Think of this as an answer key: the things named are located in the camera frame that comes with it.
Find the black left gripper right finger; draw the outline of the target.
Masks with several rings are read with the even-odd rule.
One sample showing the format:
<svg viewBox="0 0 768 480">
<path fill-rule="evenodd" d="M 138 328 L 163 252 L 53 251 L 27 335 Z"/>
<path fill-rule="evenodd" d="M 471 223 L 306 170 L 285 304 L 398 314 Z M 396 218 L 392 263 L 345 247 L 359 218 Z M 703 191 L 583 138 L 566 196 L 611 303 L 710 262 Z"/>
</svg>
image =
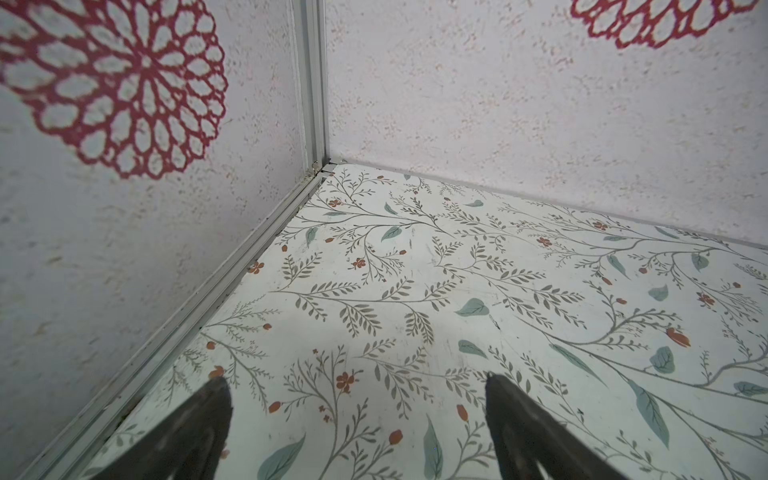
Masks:
<svg viewBox="0 0 768 480">
<path fill-rule="evenodd" d="M 622 479 L 503 375 L 485 382 L 486 423 L 503 479 Z"/>
</svg>

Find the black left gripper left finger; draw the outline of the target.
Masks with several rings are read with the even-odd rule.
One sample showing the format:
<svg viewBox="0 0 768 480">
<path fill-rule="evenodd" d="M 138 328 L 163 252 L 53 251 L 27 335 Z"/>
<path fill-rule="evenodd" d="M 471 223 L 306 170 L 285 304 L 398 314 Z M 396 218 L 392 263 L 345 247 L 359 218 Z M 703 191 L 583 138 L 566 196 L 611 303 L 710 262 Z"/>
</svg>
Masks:
<svg viewBox="0 0 768 480">
<path fill-rule="evenodd" d="M 209 380 L 96 479 L 212 479 L 233 414 L 222 377 Z"/>
</svg>

